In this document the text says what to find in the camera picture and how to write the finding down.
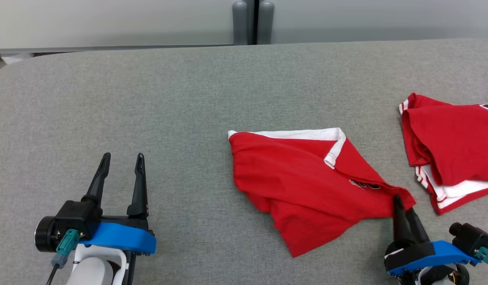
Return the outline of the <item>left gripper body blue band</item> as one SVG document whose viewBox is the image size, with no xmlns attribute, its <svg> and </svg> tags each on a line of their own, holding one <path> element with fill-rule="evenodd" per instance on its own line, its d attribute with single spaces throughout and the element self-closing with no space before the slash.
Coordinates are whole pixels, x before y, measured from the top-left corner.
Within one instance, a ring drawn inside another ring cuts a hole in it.
<svg viewBox="0 0 488 285">
<path fill-rule="evenodd" d="M 58 229 L 55 217 L 46 216 L 38 223 L 34 233 L 34 244 L 40 252 L 57 252 L 64 239 L 64 234 Z M 85 247 L 98 246 L 136 254 L 154 255 L 157 250 L 157 239 L 152 231 L 117 223 L 116 219 L 102 222 L 91 239 L 80 237 L 77 245 Z"/>
</svg>

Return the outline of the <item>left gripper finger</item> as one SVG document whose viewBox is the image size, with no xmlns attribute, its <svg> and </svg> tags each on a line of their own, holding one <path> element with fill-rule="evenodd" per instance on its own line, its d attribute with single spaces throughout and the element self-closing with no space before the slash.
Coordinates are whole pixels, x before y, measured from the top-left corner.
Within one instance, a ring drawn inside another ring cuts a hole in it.
<svg viewBox="0 0 488 285">
<path fill-rule="evenodd" d="M 132 194 L 132 202 L 128 206 L 127 215 L 130 218 L 147 218 L 149 215 L 148 188 L 145 172 L 145 159 L 142 153 L 137 155 L 135 175 L 136 179 Z"/>
<path fill-rule="evenodd" d="M 97 207 L 101 207 L 101 200 L 104 189 L 104 182 L 110 171 L 111 154 L 105 153 L 99 163 L 98 169 L 92 179 L 89 189 L 86 195 L 83 196 L 81 201 L 93 202 Z"/>
</svg>

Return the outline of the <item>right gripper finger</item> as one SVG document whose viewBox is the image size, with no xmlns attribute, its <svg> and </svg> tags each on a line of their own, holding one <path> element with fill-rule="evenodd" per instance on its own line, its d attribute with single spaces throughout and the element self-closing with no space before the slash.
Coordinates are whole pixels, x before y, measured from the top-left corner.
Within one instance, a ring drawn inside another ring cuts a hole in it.
<svg viewBox="0 0 488 285">
<path fill-rule="evenodd" d="M 414 209 L 409 209 L 405 215 L 416 242 L 430 242 L 430 238 Z"/>
<path fill-rule="evenodd" d="M 393 198 L 393 238 L 396 243 L 415 243 L 405 207 L 399 195 Z"/>
</svg>

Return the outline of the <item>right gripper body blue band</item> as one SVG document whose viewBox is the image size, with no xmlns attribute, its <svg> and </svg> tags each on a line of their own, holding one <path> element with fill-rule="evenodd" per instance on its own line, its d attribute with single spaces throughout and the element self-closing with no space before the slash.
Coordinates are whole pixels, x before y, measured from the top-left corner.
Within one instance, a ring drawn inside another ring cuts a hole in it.
<svg viewBox="0 0 488 285">
<path fill-rule="evenodd" d="M 481 260 L 465 254 L 444 240 L 414 244 L 384 257 L 385 269 L 392 276 L 399 276 L 405 271 L 454 263 L 479 264 Z"/>
</svg>

